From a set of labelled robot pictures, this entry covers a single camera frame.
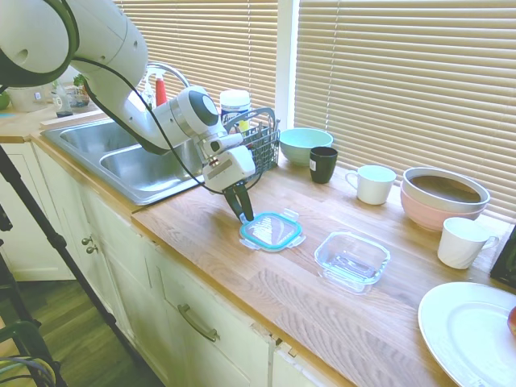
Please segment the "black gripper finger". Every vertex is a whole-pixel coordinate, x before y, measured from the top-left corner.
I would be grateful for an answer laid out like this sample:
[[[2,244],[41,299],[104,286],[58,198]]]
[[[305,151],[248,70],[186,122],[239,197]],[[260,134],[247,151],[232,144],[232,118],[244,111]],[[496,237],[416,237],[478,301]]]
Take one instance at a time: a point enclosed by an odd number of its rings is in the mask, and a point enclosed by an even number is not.
[[[254,211],[244,182],[239,182],[235,185],[235,196],[238,202],[238,216],[243,215],[247,221],[252,221],[254,219]]]
[[[223,195],[227,201],[227,204],[235,214],[238,220],[243,215],[243,204],[242,204],[242,190],[240,185],[232,185],[223,191]]]

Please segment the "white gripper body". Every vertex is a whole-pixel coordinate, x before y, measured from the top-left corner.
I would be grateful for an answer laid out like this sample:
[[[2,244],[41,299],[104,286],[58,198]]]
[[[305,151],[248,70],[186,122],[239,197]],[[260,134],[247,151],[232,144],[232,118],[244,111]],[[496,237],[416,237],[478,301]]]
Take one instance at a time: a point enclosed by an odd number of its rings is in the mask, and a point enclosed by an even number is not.
[[[252,153],[244,145],[217,155],[216,161],[209,162],[202,169],[205,186],[220,192],[251,177],[255,172]]]

